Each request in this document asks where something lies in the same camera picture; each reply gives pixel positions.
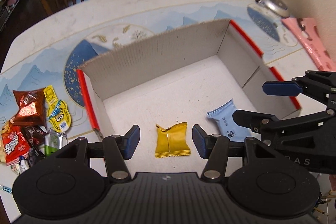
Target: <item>small blue wrapper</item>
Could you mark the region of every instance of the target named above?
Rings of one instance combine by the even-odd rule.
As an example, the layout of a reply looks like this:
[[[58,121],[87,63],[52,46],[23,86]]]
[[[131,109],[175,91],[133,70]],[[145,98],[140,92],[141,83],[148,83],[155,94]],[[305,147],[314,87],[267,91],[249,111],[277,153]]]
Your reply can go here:
[[[251,132],[245,128],[238,126],[232,114],[236,111],[233,99],[229,100],[225,105],[207,113],[208,118],[217,122],[220,133],[226,136],[232,142],[244,142],[246,137],[251,136]]]

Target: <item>yellow snack package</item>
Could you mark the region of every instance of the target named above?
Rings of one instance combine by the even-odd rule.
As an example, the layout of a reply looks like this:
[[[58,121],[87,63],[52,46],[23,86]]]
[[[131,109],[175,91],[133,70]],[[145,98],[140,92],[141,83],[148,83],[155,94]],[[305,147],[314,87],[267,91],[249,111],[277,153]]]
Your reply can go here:
[[[190,155],[190,148],[185,142],[185,134],[187,130],[186,122],[178,123],[167,129],[164,129],[157,124],[156,129],[156,158]]]
[[[47,120],[52,123],[56,132],[62,133],[69,129],[71,116],[68,111],[67,103],[58,100],[52,85],[44,89],[45,100],[48,103]]]

